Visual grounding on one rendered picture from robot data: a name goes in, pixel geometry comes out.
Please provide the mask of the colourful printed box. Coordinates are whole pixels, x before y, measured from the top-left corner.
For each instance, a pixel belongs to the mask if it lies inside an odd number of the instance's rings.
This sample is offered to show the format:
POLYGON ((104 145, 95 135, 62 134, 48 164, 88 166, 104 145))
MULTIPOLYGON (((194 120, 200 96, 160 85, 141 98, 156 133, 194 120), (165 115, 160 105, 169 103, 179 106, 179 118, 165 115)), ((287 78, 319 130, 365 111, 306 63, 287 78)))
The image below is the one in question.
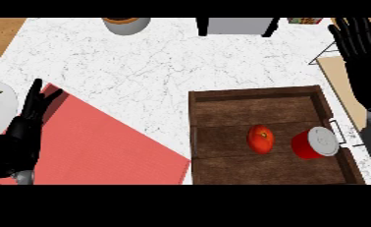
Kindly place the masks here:
POLYGON ((288 24, 291 25, 316 25, 321 23, 324 18, 287 18, 288 24))

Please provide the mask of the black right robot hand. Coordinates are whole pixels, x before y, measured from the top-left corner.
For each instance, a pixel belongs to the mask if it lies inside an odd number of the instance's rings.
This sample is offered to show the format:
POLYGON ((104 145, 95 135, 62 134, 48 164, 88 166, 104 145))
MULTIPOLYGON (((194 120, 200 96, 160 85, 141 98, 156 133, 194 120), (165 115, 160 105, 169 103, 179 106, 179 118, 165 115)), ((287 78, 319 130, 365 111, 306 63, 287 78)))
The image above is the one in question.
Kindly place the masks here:
POLYGON ((327 27, 344 61, 353 96, 371 111, 371 21, 366 18, 335 18, 327 27))

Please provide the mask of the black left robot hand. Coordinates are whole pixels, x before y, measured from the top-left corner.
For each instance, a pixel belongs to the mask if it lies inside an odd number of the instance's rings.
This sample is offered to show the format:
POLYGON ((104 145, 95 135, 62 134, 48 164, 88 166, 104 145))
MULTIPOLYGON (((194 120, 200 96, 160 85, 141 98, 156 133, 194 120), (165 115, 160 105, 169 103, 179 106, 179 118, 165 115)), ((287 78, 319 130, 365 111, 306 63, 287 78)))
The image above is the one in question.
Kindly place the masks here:
POLYGON ((62 89, 44 95, 41 87, 42 80, 35 79, 22 113, 13 118, 6 134, 0 135, 0 178, 32 170, 38 163, 44 114, 51 102, 62 95, 62 89))

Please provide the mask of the red can with pale lid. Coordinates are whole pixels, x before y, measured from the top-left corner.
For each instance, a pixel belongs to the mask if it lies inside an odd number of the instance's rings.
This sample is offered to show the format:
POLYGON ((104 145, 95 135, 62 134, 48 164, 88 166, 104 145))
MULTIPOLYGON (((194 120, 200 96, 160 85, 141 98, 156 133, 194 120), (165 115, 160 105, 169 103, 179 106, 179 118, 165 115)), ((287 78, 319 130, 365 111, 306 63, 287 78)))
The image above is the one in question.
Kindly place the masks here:
POLYGON ((325 127, 312 127, 291 138, 291 149, 302 159, 334 156, 338 151, 334 133, 325 127))

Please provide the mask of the red placemat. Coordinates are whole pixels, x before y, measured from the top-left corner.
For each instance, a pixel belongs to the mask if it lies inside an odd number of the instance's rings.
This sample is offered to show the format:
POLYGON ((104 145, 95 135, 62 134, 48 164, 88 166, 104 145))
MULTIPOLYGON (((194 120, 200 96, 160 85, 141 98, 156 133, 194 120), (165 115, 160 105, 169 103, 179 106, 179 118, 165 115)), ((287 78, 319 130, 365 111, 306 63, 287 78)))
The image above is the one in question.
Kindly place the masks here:
MULTIPOLYGON (((59 88, 44 84, 41 93, 59 88)), ((67 92, 42 123, 37 185, 178 185, 190 160, 67 92)))

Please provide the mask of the dark brown wooden tray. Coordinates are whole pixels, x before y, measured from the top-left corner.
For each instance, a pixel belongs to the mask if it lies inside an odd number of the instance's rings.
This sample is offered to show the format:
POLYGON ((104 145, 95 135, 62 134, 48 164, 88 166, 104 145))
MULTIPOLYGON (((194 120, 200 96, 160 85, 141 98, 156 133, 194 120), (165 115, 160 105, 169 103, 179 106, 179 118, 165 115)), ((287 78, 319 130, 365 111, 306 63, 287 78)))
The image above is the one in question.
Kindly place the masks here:
POLYGON ((343 148, 331 157, 306 160, 291 149, 291 138, 332 117, 316 85, 191 91, 190 144, 196 185, 346 185, 363 183, 343 148), (275 137, 272 150, 257 154, 247 131, 263 125, 275 137))

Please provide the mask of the red tomato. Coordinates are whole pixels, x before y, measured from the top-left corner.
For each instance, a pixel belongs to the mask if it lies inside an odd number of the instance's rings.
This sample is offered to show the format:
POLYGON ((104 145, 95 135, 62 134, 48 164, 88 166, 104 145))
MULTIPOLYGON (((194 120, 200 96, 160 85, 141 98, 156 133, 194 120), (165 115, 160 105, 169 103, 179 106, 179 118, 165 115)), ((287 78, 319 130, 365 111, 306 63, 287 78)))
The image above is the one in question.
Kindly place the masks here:
POLYGON ((247 131, 246 142, 254 153, 266 154, 275 143, 271 130, 263 125, 251 126, 247 131))

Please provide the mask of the grey round pot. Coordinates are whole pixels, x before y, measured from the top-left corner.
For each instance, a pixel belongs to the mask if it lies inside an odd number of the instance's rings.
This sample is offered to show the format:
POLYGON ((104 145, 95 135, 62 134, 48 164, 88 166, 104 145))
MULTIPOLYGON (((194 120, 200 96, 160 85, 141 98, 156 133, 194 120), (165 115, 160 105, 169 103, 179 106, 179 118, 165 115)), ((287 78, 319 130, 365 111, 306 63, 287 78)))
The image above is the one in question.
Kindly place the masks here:
POLYGON ((150 18, 104 18, 107 30, 116 35, 132 35, 144 30, 150 18))

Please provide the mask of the grey appliance with black legs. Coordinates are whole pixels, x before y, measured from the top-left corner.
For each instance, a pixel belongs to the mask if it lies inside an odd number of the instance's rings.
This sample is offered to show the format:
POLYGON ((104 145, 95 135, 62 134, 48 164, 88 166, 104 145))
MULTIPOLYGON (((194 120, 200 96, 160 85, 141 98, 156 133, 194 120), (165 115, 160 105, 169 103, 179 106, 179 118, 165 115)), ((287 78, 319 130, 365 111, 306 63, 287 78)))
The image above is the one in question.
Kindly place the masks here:
POLYGON ((278 18, 197 18, 198 35, 256 34, 269 37, 278 29, 278 18))

